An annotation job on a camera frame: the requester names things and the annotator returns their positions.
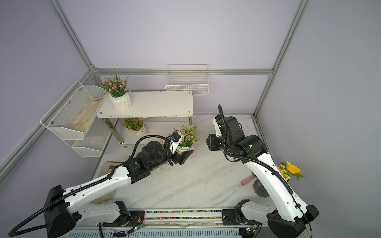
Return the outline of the white mesh wall shelf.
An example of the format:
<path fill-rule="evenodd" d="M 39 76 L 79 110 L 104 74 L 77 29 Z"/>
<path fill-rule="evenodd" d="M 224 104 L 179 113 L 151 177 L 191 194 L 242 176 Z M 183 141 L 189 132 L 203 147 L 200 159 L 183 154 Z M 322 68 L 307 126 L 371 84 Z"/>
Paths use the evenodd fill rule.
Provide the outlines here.
<path fill-rule="evenodd" d="M 104 89 L 76 81 L 40 120 L 81 157 L 100 157 L 111 132 L 97 117 L 107 98 Z"/>

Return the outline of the orange flower plant white pot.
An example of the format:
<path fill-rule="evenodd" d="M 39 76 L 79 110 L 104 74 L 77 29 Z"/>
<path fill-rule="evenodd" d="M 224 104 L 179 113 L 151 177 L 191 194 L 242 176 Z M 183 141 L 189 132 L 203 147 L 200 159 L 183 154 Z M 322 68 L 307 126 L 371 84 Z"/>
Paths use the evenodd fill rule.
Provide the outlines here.
<path fill-rule="evenodd" d="M 172 166 L 174 165 L 173 151 L 172 151 L 172 144 L 171 143 L 166 142 L 164 144 L 162 154 L 163 154 L 163 159 L 162 159 L 162 162 L 161 162 L 159 168 L 166 172 L 166 171 L 171 170 Z"/>

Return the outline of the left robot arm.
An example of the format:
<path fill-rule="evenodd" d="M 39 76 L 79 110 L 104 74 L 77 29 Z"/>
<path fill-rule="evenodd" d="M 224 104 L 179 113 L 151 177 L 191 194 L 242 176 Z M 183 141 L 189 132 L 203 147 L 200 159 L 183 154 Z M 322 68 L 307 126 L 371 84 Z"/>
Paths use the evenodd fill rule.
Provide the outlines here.
<path fill-rule="evenodd" d="M 84 219 L 79 211 L 95 199 L 118 188 L 134 184 L 149 176 L 151 171 L 164 163 L 182 165 L 193 150 L 178 154 L 177 142 L 166 142 L 164 145 L 151 141 L 140 153 L 133 154 L 118 168 L 107 175 L 73 187 L 64 189 L 58 185 L 50 189 L 43 209 L 47 236 L 58 238 L 70 232 Z"/>

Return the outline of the yellow flowers purple vase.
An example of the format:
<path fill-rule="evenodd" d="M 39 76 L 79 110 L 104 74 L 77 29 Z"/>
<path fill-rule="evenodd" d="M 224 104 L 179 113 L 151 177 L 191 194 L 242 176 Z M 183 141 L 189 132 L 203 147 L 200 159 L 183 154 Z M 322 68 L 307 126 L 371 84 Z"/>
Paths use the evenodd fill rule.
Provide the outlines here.
<path fill-rule="evenodd" d="M 293 165 L 291 162 L 285 162 L 282 161 L 277 165 L 277 169 L 279 173 L 283 176 L 283 178 L 289 182 L 291 177 L 295 177 L 297 181 L 300 179 L 304 179 L 305 177 L 303 176 L 301 169 L 298 168 L 296 165 Z M 266 191 L 265 187 L 262 185 L 261 181 L 257 178 L 257 180 L 254 181 L 253 184 L 253 189 L 254 192 L 259 196 L 259 197 L 264 197 L 267 198 L 269 197 L 269 193 Z"/>

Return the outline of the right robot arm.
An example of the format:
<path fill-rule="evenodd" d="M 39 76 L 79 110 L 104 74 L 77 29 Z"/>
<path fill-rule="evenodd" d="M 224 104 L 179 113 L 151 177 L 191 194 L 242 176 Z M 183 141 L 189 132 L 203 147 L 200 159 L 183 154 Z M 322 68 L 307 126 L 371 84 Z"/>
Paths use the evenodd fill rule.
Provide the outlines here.
<path fill-rule="evenodd" d="M 242 162 L 261 182 L 274 203 L 265 208 L 244 199 L 235 206 L 239 223 L 256 221 L 267 224 L 278 238 L 296 238 L 306 229 L 319 211 L 302 200 L 276 167 L 268 148 L 256 135 L 245 136 L 234 117 L 222 113 L 213 119 L 215 133 L 210 134 L 206 144 L 210 151 L 222 151 L 230 162 Z"/>

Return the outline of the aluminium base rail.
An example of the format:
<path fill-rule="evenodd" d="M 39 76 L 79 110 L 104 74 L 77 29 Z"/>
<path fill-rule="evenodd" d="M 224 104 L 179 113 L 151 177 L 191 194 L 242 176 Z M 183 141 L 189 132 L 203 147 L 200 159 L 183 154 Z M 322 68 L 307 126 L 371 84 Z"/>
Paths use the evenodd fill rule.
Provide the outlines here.
<path fill-rule="evenodd" d="M 130 211 L 124 227 L 80 225 L 66 238 L 257 238 L 266 222 L 239 223 L 231 208 L 146 209 Z"/>

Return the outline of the aluminium frame rails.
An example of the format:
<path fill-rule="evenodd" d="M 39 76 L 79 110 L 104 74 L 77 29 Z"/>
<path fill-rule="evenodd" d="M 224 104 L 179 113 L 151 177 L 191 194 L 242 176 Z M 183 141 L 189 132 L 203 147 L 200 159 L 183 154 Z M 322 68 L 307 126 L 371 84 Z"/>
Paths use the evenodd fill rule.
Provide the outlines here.
<path fill-rule="evenodd" d="M 64 13 L 62 5 L 59 1 L 47 1 L 49 6 L 51 7 L 53 13 L 56 15 L 59 23 L 63 27 L 65 33 L 69 37 L 72 42 L 74 48 L 77 53 L 81 57 L 82 61 L 85 62 L 88 71 L 82 76 L 80 82 L 86 82 L 87 80 L 97 77 L 100 75 L 105 75 L 110 73 L 110 69 L 99 68 L 93 69 L 90 64 L 90 59 L 85 53 L 84 47 L 79 42 L 79 38 L 72 25 L 69 23 L 67 15 Z M 128 75 L 198 75 L 200 73 L 207 73 L 208 75 L 268 75 L 269 80 L 265 86 L 264 92 L 260 97 L 258 105 L 255 108 L 254 115 L 257 115 L 260 111 L 260 108 L 265 101 L 267 93 L 275 79 L 277 68 L 282 64 L 282 61 L 286 55 L 286 52 L 289 48 L 290 43 L 297 31 L 297 27 L 300 24 L 300 21 L 303 19 L 303 16 L 310 4 L 310 1 L 300 1 L 297 11 L 293 17 L 292 23 L 289 27 L 289 30 L 286 34 L 286 38 L 282 43 L 281 50 L 276 58 L 275 64 L 273 68 L 265 69 L 265 68 L 192 68 L 192 69 L 167 69 L 167 68 L 125 68 L 121 71 Z M 39 142 L 40 138 L 47 132 L 47 129 L 39 124 L 32 133 L 15 149 L 15 151 L 9 156 L 9 158 L 1 165 L 1 187 L 4 187 L 8 180 L 12 177 L 12 175 L 17 171 L 17 169 L 21 166 L 24 160 L 29 155 L 30 151 L 36 144 Z"/>

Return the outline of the beige glove in mesh shelf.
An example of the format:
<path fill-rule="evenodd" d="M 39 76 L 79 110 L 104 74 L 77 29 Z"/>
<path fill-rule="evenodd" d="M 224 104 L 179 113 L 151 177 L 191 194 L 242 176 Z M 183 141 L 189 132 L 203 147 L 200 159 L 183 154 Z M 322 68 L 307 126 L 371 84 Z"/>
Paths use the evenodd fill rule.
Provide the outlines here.
<path fill-rule="evenodd" d="M 70 125 L 70 129 L 79 132 L 85 132 L 104 98 L 105 96 L 92 98 L 87 103 L 85 103 L 79 115 Z"/>

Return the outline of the pink flower plant white pot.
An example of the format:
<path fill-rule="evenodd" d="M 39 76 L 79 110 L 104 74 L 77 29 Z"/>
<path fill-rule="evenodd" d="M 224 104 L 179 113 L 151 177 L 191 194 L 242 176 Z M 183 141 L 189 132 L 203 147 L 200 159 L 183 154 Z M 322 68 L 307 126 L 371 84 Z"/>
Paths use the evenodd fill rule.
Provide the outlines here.
<path fill-rule="evenodd" d="M 98 84 L 99 87 L 104 89 L 111 97 L 111 102 L 114 107 L 119 110 L 127 110 L 133 105 L 133 101 L 129 95 L 131 90 L 128 89 L 128 78 L 121 78 L 121 73 L 119 71 L 119 65 L 114 68 L 114 74 L 110 77 L 103 77 L 104 79 Z"/>

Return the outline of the white two-tier rack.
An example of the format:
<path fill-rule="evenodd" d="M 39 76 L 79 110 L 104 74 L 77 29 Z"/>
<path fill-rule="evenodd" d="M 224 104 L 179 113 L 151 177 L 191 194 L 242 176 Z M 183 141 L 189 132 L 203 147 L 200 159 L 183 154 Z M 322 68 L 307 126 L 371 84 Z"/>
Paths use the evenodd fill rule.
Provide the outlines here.
<path fill-rule="evenodd" d="M 192 122 L 193 92 L 191 91 L 152 91 L 130 92 L 132 105 L 126 110 L 118 110 L 107 96 L 100 106 L 100 118 L 117 139 L 120 146 L 127 148 L 128 143 L 116 130 L 110 119 L 119 118 L 178 118 L 186 117 Z"/>

